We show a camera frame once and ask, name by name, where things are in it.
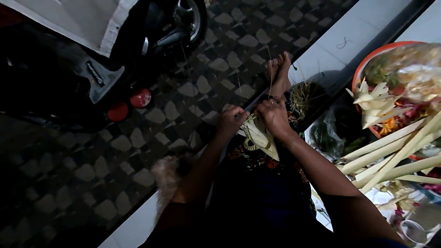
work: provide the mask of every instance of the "floral skirt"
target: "floral skirt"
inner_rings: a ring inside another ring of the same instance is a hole
[[[267,99],[268,95],[263,95],[258,103]],[[294,121],[294,118],[292,118],[292,112],[289,111],[291,109],[289,101],[286,102],[286,108],[288,110],[290,126],[297,132],[298,130],[296,129],[298,125],[297,122]],[[316,210],[311,199],[311,187],[309,181],[300,168],[296,158],[289,152],[289,150],[275,139],[277,152],[280,158],[280,161],[276,161],[260,149],[247,150],[243,145],[244,141],[245,137],[241,135],[235,135],[232,138],[227,148],[227,155],[219,165],[218,175],[221,176],[224,173],[239,172],[246,174],[247,172],[253,173],[256,171],[275,174],[278,177],[289,181],[289,185],[292,185],[291,187],[298,187],[297,190],[299,189],[305,199],[310,202],[310,209],[315,214]]]

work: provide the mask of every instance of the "patterned floor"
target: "patterned floor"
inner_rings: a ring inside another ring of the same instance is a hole
[[[200,149],[222,109],[246,106],[268,86],[270,55],[299,57],[355,2],[214,1],[205,41],[176,67],[190,79],[161,75],[146,109],[95,134],[0,116],[0,244],[42,247],[71,228],[118,226],[154,193],[157,159]]]

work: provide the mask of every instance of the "fur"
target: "fur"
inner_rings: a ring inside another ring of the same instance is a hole
[[[192,168],[194,160],[189,154],[167,156],[155,162],[151,169],[158,186],[156,221],[173,198],[182,178]]]

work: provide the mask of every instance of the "hand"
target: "hand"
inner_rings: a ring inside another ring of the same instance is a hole
[[[240,125],[248,118],[249,112],[241,107],[230,105],[227,110],[219,115],[217,121],[216,136],[231,138],[240,128]]]
[[[254,114],[263,121],[266,129],[281,141],[297,134],[288,123],[285,101],[281,98],[273,97],[269,101],[262,101],[254,110]]]

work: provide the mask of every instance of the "finger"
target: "finger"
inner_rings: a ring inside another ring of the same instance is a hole
[[[285,106],[285,100],[283,98],[273,96],[273,99],[277,100],[280,106]]]
[[[273,99],[276,99],[279,101],[279,106],[286,110],[285,100],[280,97],[273,97]]]
[[[243,110],[241,107],[238,106],[235,106],[234,108],[228,111],[228,113],[233,116],[236,116],[237,114],[242,114],[243,112],[245,112],[245,110]]]
[[[236,107],[236,105],[231,104],[230,106],[227,107],[227,110],[226,110],[226,111],[228,111],[228,110],[230,110],[230,109],[233,109],[233,108],[235,108],[235,107]]]
[[[236,121],[240,123],[244,123],[244,121],[248,118],[249,115],[250,112],[243,112],[237,116]]]
[[[256,111],[262,113],[262,112],[265,112],[267,109],[268,109],[268,107],[265,104],[261,103],[261,104],[257,105],[256,110],[254,110],[254,113],[256,113]]]
[[[271,102],[270,101],[267,101],[267,100],[263,100],[260,104],[262,104],[262,105],[264,105],[264,106],[266,106],[266,107],[271,107]]]
[[[255,116],[257,116],[257,118],[259,118],[259,120],[263,120],[263,118],[262,118],[262,114],[259,112],[258,109],[255,109],[253,114],[254,114]]]

